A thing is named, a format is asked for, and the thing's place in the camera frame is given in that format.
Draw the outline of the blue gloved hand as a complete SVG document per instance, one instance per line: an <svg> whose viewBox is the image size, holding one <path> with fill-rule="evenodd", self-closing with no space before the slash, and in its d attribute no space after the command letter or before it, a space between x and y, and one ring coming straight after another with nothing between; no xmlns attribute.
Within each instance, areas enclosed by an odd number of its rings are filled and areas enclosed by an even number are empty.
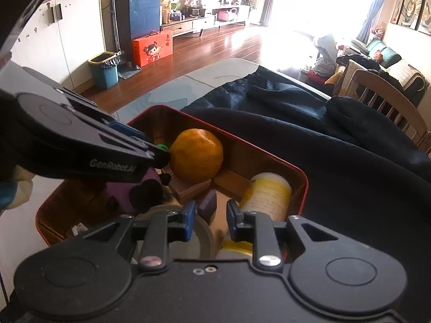
<svg viewBox="0 0 431 323"><path fill-rule="evenodd" d="M9 182L1 182L1 212L17 208L28 202L33 189L35 174L16 166Z"/></svg>

